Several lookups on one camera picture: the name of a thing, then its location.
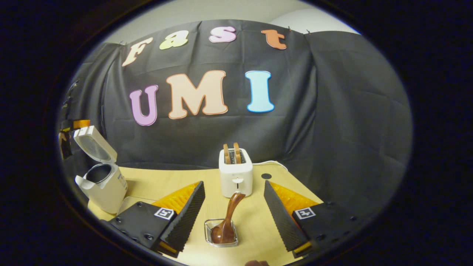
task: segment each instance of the wooden spoon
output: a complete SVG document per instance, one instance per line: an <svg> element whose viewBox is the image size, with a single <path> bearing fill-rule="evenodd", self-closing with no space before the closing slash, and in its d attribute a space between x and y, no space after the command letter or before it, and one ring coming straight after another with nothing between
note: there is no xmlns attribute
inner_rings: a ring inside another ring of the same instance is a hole
<svg viewBox="0 0 473 266"><path fill-rule="evenodd" d="M245 194L236 192L230 198L225 219L217 226L212 228L210 237L215 244L228 244L235 242L235 231L232 228L232 215L238 203L245 197Z"/></svg>

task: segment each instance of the peach letter m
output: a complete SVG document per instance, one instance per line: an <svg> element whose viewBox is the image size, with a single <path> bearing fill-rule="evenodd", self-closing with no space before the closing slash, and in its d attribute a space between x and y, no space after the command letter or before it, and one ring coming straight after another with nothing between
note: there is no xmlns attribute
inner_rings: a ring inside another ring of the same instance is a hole
<svg viewBox="0 0 473 266"><path fill-rule="evenodd" d="M226 113L228 107L223 103L222 81L225 71L211 70L204 74L199 86L194 87L186 74L170 76L166 82L171 85L172 110L169 118L179 119L187 116L183 109L186 103L192 114L197 115L205 97L205 106L202 112L206 115Z"/></svg>

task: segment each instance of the wooden table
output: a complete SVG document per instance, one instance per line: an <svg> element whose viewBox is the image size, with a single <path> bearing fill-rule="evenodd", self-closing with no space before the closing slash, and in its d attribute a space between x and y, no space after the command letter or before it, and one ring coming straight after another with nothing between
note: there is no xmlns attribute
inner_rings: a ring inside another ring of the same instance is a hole
<svg viewBox="0 0 473 266"><path fill-rule="evenodd" d="M253 168L253 193L245 197L235 209L232 220L238 234L236 247L217 248L205 241L204 222L207 219L224 218L228 198L220 192L218 169L210 170L147 170L120 167L128 182L125 207L139 200L152 203L189 184L204 181L205 201L199 211L184 251L176 260L190 266L244 266L250 260L266 260L270 266L292 263L292 252L286 251L276 224L263 196L265 179L261 174L269 173L271 182L291 189L315 202L322 201L299 182L285 168L276 164L255 165ZM106 213L89 201L89 210L97 218L110 220L115 215Z"/></svg>

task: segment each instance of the hand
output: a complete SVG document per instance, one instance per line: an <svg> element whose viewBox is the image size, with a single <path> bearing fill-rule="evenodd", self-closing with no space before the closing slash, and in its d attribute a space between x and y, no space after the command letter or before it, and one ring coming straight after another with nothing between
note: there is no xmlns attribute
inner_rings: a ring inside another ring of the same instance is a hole
<svg viewBox="0 0 473 266"><path fill-rule="evenodd" d="M269 266L269 264L265 260L260 261L260 262L256 260L251 260L245 263L245 266Z"/></svg>

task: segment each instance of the white electric kettle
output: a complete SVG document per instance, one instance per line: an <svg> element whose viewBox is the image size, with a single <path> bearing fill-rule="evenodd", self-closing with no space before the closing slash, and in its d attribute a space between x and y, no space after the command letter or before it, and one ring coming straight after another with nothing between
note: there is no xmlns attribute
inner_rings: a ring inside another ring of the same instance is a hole
<svg viewBox="0 0 473 266"><path fill-rule="evenodd" d="M117 152L93 125L76 130L74 140L88 156L101 162L84 177L76 176L76 184L102 210L117 213L128 189L115 164Z"/></svg>

